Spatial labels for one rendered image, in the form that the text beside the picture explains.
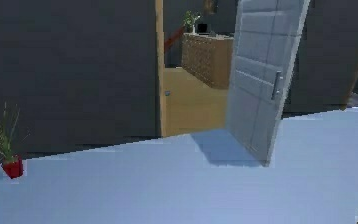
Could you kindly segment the brown wooden chest of drawers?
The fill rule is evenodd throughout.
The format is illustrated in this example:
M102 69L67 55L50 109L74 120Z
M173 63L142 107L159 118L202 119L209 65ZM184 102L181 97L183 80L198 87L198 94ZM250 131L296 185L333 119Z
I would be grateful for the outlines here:
M232 59L232 37L185 34L182 68L214 89L227 89Z

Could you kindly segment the grey panelled room door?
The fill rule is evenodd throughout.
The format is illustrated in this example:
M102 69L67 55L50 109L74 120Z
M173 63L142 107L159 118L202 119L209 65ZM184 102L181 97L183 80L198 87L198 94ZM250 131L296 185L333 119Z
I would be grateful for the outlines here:
M226 129L263 166L271 161L310 1L238 1ZM283 79L271 100L276 71Z

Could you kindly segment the small green plant white pot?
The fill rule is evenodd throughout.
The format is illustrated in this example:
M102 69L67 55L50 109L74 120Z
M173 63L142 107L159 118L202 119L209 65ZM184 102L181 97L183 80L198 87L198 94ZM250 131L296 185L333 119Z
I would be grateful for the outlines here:
M183 18L184 32L193 33L195 30L195 23L200 17L201 14L199 12L186 11Z

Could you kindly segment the house plant in red pot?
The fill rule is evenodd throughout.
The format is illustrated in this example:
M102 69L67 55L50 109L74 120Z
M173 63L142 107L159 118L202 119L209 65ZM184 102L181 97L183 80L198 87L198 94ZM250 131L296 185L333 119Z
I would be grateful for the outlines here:
M5 102L0 119L0 155L1 168L10 179L21 177L24 173L23 159L13 151L14 134L18 126L20 108L10 109Z

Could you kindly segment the framed picture on wall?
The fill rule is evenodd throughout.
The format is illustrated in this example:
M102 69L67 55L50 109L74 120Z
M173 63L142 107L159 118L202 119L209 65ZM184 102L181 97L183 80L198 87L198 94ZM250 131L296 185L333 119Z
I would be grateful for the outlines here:
M203 11L207 15L216 14L218 9L218 0L204 0Z

